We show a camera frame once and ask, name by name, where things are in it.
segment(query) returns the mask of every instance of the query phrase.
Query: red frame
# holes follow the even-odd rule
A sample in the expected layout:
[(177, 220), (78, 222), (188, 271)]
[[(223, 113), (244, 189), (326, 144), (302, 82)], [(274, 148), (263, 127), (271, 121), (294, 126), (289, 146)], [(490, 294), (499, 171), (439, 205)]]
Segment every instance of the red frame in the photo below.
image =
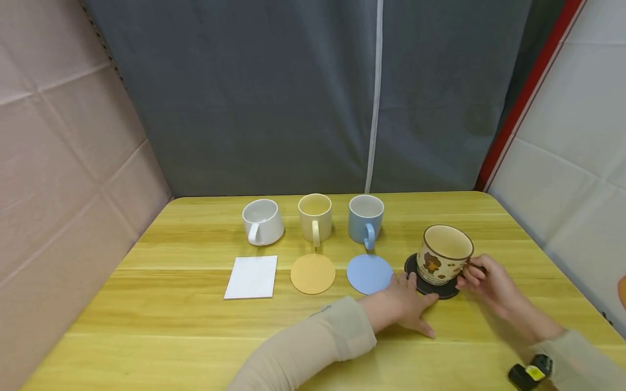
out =
[(520, 128), (522, 121), (526, 115), (526, 108), (530, 107), (534, 98), (535, 92), (541, 88), (544, 75), (550, 71), (553, 59), (558, 56), (558, 52), (561, 50), (561, 40), (564, 39), (569, 33), (570, 27), (575, 22), (576, 17), (580, 14), (580, 10), (584, 7), (587, 0), (566, 0), (561, 10), (552, 32), (548, 36), (543, 49), (539, 53), (535, 65), (533, 66), (528, 79), (524, 83), (524, 87), (520, 91), (520, 95), (517, 97), (515, 104), (505, 119), (502, 125), (500, 133), (493, 141), (489, 152), (483, 162), (483, 166), (478, 173), (478, 179), (476, 180), (475, 189), (479, 191), (489, 190), (491, 185), (491, 179), (498, 172), (502, 158), (506, 155), (515, 133)]

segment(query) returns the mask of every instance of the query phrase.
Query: beige sleeve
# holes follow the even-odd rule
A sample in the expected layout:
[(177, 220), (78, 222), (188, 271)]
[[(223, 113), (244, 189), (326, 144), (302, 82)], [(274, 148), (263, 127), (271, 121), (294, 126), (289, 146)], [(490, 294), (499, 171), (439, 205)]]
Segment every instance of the beige sleeve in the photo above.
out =
[(363, 307), (344, 297), (265, 341), (228, 390), (295, 390), (333, 362), (356, 358), (374, 346)]
[(552, 358), (552, 383), (559, 391), (617, 391), (626, 388), (624, 371), (576, 331), (532, 347)]

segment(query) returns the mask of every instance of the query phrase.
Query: black round coaster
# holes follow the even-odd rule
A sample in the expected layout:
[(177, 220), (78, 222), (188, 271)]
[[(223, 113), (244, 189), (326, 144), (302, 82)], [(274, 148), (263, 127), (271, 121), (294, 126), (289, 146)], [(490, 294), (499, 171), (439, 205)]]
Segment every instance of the black round coaster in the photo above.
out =
[(404, 271), (407, 274), (414, 272), (418, 275), (418, 292), (427, 295), (429, 293), (437, 293), (439, 298), (445, 300), (447, 298), (453, 298), (459, 293), (456, 289), (456, 277), (450, 280), (444, 285), (433, 285), (430, 282), (423, 279), (418, 273), (418, 255), (417, 253), (411, 255), (406, 262), (404, 262)]

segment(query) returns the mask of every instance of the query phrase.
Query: wooden table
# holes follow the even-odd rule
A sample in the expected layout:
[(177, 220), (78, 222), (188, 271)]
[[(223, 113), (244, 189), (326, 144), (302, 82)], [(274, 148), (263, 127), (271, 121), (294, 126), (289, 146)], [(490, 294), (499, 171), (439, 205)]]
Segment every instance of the wooden table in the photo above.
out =
[[(385, 202), (376, 253), (400, 271), (435, 223), (457, 226), (504, 263), (520, 288), (559, 322), (581, 331), (626, 366), (626, 345), (581, 293), (491, 196), (477, 192), (378, 195)], [(241, 211), (254, 197), (181, 198), (157, 217), (106, 285), (39, 366), (25, 390), (223, 390), (248, 355), (279, 330), (344, 295), (359, 294), (346, 278), (364, 252), (347, 235), (348, 201), (330, 196), (335, 230), (322, 244), (337, 268), (328, 291), (307, 296), (289, 268), (312, 246), (302, 238), (299, 196), (272, 196), (285, 222), (277, 243), (247, 243)], [(223, 300), (236, 256), (278, 255), (271, 299)], [(306, 390), (508, 390), (512, 349), (464, 294), (426, 314), (429, 340), (398, 326), (378, 346), (336, 363)]]

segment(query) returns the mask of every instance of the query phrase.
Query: coaster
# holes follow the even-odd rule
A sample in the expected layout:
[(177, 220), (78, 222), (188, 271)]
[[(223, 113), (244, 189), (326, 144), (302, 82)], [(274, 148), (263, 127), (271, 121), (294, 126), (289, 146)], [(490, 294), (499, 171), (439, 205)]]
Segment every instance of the coaster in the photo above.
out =
[(317, 295), (331, 287), (335, 280), (335, 266), (320, 254), (307, 254), (291, 266), (291, 283), (302, 293)]
[(418, 273), (418, 255), (411, 255), (406, 262), (404, 262), (404, 271), (407, 274), (411, 274), (414, 272), (418, 275), (418, 292), (427, 295), (429, 293), (437, 293), (439, 298), (445, 300), (447, 298), (453, 298), (459, 293), (459, 290), (456, 289), (456, 277), (450, 280), (448, 283), (444, 285), (433, 285), (430, 282), (427, 282), (423, 279)]
[(371, 295), (387, 288), (391, 281), (391, 266), (377, 255), (357, 255), (348, 263), (348, 281), (354, 289)]

